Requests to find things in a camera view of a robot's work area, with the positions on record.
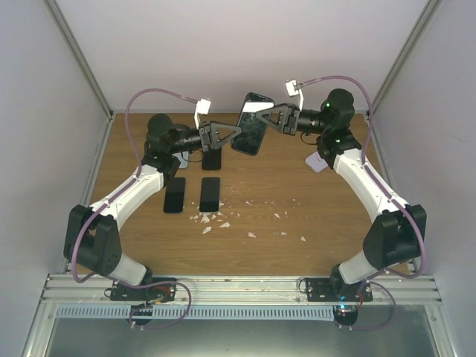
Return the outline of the light blue phone case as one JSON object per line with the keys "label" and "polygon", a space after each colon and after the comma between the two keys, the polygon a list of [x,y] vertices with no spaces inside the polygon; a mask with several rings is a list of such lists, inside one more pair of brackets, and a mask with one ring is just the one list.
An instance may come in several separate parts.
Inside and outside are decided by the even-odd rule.
{"label": "light blue phone case", "polygon": [[174,156],[179,160],[179,169],[185,169],[188,166],[189,152],[177,152]]}

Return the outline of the lilac phone case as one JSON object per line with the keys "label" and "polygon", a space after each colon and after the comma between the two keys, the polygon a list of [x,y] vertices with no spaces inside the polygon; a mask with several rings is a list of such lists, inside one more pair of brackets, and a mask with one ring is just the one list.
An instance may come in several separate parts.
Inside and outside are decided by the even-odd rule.
{"label": "lilac phone case", "polygon": [[320,173],[328,168],[328,164],[320,157],[318,152],[314,152],[308,156],[305,159],[305,164],[315,173]]}

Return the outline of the black smartphone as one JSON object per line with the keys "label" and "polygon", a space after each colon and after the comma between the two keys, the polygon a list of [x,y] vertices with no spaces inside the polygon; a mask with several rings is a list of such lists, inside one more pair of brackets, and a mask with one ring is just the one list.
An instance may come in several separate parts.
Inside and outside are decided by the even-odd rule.
{"label": "black smartphone", "polygon": [[219,210],[220,178],[202,179],[199,210],[201,213],[215,213]]}
{"label": "black smartphone", "polygon": [[163,212],[169,214],[183,212],[185,185],[186,179],[183,177],[173,178],[167,184]]}

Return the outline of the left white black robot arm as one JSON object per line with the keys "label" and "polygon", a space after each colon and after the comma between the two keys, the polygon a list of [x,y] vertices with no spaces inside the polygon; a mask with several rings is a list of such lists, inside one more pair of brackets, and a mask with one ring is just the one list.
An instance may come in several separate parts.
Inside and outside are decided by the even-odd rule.
{"label": "left white black robot arm", "polygon": [[177,153],[218,149],[241,131],[236,125],[216,121],[192,129],[173,123],[166,114],[153,115],[135,172],[101,200],[71,209],[63,255],[72,274],[82,266],[126,285],[136,300],[149,298],[153,282],[146,277],[147,267],[123,253],[120,229],[149,197],[170,184],[180,165]]}

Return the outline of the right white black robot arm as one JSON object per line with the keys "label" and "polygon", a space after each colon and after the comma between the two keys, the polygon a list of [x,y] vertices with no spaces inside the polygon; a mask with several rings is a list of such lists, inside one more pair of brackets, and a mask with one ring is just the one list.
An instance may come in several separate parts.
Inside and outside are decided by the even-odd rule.
{"label": "right white black robot arm", "polygon": [[367,160],[350,130],[355,114],[353,104],[349,91],[334,89],[318,111],[284,103],[257,104],[253,112],[257,120],[283,134],[318,134],[320,158],[348,183],[370,217],[372,225],[362,250],[336,265],[329,276],[329,292],[339,301],[348,300],[364,281],[415,258],[421,259],[414,273],[418,277],[427,260],[424,245],[427,214],[421,205],[410,205],[400,197]]}

